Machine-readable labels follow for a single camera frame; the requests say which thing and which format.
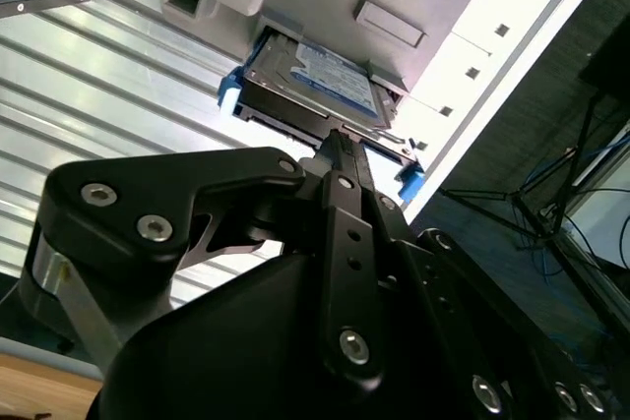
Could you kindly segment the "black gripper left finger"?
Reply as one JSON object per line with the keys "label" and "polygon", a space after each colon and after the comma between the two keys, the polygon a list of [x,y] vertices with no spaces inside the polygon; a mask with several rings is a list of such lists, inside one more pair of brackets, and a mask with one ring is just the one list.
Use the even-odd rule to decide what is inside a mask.
{"label": "black gripper left finger", "polygon": [[273,148],[80,161],[47,177],[24,279],[106,376],[142,328],[283,255],[370,254],[374,229],[332,133]]}

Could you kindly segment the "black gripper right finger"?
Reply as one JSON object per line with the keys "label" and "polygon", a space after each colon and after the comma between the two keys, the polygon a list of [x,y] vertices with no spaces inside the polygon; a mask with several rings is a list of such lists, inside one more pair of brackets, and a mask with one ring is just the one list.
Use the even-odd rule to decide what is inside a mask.
{"label": "black gripper right finger", "polygon": [[344,163],[374,229],[376,273],[395,285],[390,352],[429,419],[612,419],[599,389],[448,235],[413,235],[376,191],[363,147]]}

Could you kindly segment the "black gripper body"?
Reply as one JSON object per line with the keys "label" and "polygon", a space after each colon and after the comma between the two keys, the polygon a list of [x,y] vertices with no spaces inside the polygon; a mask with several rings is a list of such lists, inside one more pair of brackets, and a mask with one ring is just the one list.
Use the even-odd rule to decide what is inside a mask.
{"label": "black gripper body", "polygon": [[283,255],[137,332],[94,419],[379,419],[382,299],[367,253]]}

